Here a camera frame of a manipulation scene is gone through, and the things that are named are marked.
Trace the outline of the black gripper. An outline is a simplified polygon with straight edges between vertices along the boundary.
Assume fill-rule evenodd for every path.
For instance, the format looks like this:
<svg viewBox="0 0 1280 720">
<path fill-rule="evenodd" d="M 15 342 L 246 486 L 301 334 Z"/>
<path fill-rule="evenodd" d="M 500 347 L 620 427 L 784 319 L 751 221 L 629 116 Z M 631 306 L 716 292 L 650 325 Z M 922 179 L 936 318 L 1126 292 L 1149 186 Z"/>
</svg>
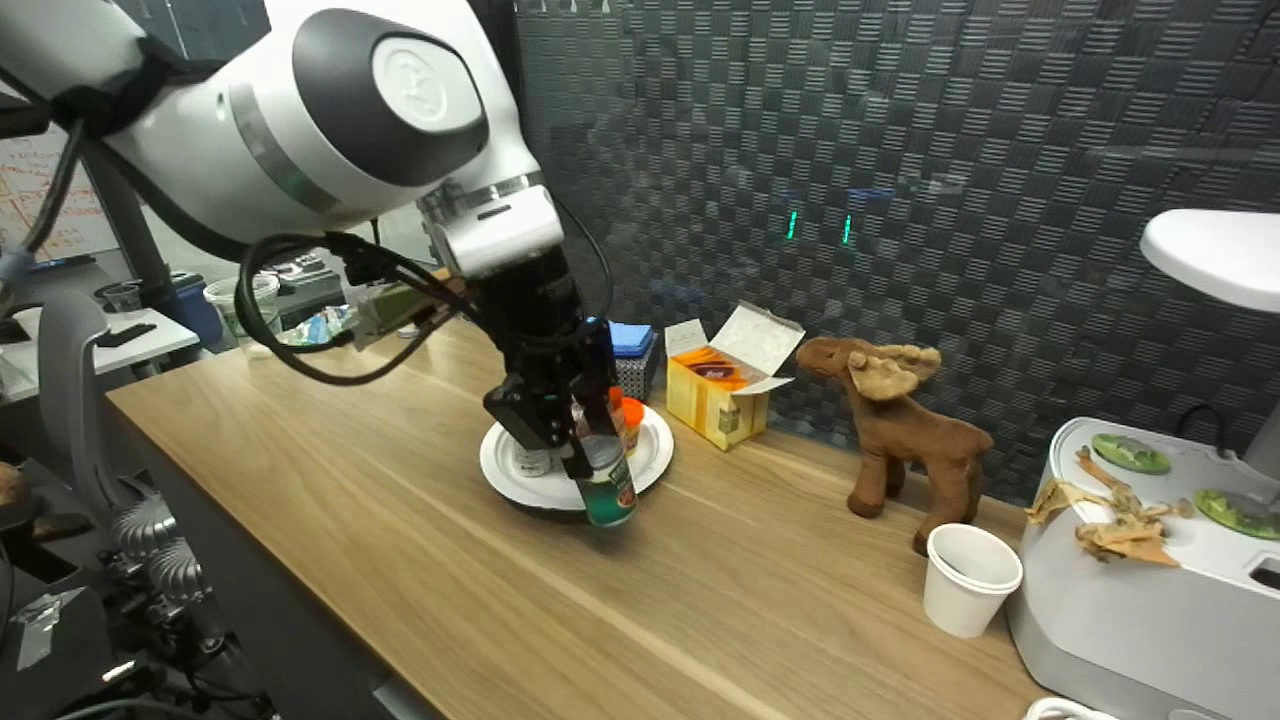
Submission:
<svg viewBox="0 0 1280 720">
<path fill-rule="evenodd" d="M 617 384 L 607 325 L 582 308 L 560 249 L 517 259 L 469 285 L 474 319 L 502 358 L 502 382 L 484 396 L 518 447 L 560 447 L 568 478 L 596 486 L 617 459 L 607 387 Z"/>
</svg>

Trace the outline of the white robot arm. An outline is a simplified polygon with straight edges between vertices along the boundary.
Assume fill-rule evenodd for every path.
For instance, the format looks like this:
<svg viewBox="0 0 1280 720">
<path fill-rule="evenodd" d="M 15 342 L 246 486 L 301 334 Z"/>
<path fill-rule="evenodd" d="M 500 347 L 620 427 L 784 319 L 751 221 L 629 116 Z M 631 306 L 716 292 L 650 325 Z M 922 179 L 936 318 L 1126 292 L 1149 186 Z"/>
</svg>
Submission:
<svg viewBox="0 0 1280 720">
<path fill-rule="evenodd" d="M 0 0 L 0 74 L 197 249 L 254 259 L 417 204 L 502 354 L 484 407 L 570 481 L 622 465 L 604 330 L 469 0 L 207 0 L 193 61 L 125 0 Z"/>
</svg>

